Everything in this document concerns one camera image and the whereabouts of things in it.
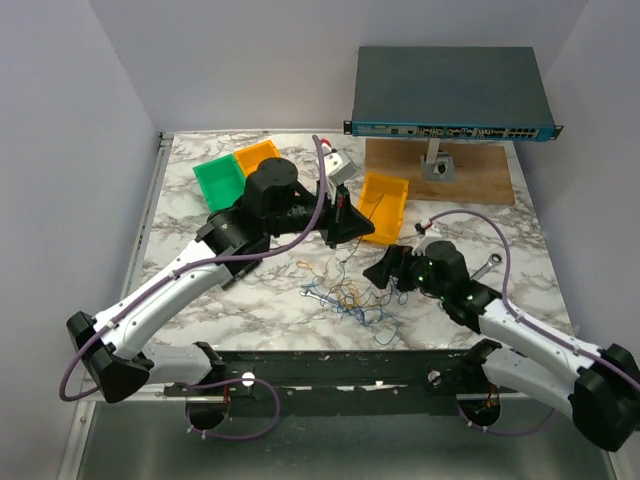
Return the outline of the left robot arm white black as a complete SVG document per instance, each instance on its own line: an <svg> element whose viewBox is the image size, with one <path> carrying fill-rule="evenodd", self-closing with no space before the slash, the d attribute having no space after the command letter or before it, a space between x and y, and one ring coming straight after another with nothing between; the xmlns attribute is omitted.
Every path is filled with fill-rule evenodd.
<svg viewBox="0 0 640 480"><path fill-rule="evenodd" d="M272 238L312 231L334 248L370 234L371 220L351 204L345 181L355 175L352 161L336 153L320 162L324 174L310 193L296 166L283 158L260 163L229 207L209 215L184 250L151 280L112 307L91 315L79 311L66 322L96 391L120 402L147 384L189 384L201 395L214 393L222 362L205 342L186 347L153 347L149 341L169 320L206 291L227 288L269 257Z"/></svg>

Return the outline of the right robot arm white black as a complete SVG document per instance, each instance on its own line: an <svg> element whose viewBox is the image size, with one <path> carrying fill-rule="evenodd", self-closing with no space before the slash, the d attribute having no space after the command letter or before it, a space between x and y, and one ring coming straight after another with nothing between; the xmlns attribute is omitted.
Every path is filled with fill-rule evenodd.
<svg viewBox="0 0 640 480"><path fill-rule="evenodd" d="M379 289L394 279L401 292L437 298L456 324L496 341L464 362L460 379L480 392L493 384L519 391L567 416L595 446L615 452L639 427L639 366L624 347L607 348L566 335L514 307L504 294L472 277L449 241L421 253L391 245L365 269Z"/></svg>

